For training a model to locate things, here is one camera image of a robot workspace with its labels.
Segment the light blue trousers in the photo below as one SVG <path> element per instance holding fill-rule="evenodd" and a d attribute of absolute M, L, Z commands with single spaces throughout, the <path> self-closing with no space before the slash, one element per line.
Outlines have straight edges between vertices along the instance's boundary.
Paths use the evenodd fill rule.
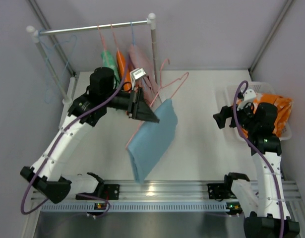
<path fill-rule="evenodd" d="M 165 100 L 156 110 L 159 123 L 144 122 L 127 146 L 134 181 L 144 183 L 175 137 L 178 117 L 173 100 Z"/>

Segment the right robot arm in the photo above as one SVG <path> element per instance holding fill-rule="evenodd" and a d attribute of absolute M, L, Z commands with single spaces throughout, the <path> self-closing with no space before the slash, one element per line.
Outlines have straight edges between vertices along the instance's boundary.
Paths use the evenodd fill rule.
<path fill-rule="evenodd" d="M 277 107 L 270 103 L 224 106 L 213 115 L 220 129 L 231 118 L 231 127 L 246 130 L 244 139 L 250 147 L 257 173 L 258 192 L 252 189 L 247 175 L 228 173 L 225 186 L 237 198 L 244 214 L 244 233 L 247 238 L 295 238 L 300 225 L 293 221 L 283 193 L 281 180 L 282 149 L 279 137 L 273 132 Z"/>

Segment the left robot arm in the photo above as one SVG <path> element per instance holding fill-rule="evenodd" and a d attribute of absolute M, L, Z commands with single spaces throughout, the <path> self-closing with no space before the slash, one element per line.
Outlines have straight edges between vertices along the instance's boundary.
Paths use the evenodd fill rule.
<path fill-rule="evenodd" d="M 90 75 L 86 92 L 77 97 L 67 111 L 64 122 L 52 143 L 38 161 L 22 168 L 20 174 L 54 204 L 68 195 L 100 195 L 104 180 L 88 172 L 84 175 L 64 176 L 62 171 L 84 136 L 107 113 L 108 108 L 123 110 L 135 120 L 158 123 L 160 120 L 143 97 L 143 89 L 123 92 L 114 86 L 114 71 L 99 67 Z"/>

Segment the blue wire hanger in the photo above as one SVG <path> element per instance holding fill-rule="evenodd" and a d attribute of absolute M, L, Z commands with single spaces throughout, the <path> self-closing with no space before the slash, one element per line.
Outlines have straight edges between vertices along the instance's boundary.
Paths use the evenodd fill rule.
<path fill-rule="evenodd" d="M 48 71 L 48 73 L 45 73 L 45 75 L 48 75 L 48 79 L 53 80 L 53 89 L 57 87 L 59 95 L 61 95 L 62 97 L 62 103 L 64 105 L 70 104 L 72 102 L 72 98 L 67 94 L 66 90 L 64 89 L 62 81 L 66 76 L 66 71 L 68 71 L 70 57 L 72 56 L 76 47 L 77 36 L 73 34 L 65 41 L 58 42 L 53 35 L 45 35 L 45 32 L 46 30 L 44 29 L 41 29 L 39 31 L 36 30 L 33 36 L 35 45 L 38 51 L 40 52 L 44 60 L 46 70 Z M 71 41 L 74 42 L 71 52 L 68 57 L 63 56 L 64 59 L 62 62 L 60 53 L 61 46 L 62 44 L 70 44 Z"/>

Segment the orange white patterned trousers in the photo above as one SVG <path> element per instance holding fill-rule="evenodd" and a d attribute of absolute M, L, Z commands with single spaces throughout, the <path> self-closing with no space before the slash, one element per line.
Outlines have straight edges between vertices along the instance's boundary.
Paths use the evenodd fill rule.
<path fill-rule="evenodd" d="M 258 136 L 283 137 L 292 111 L 293 100 L 278 95 L 241 91 L 236 99 L 236 116 L 230 126 L 248 139 Z"/>

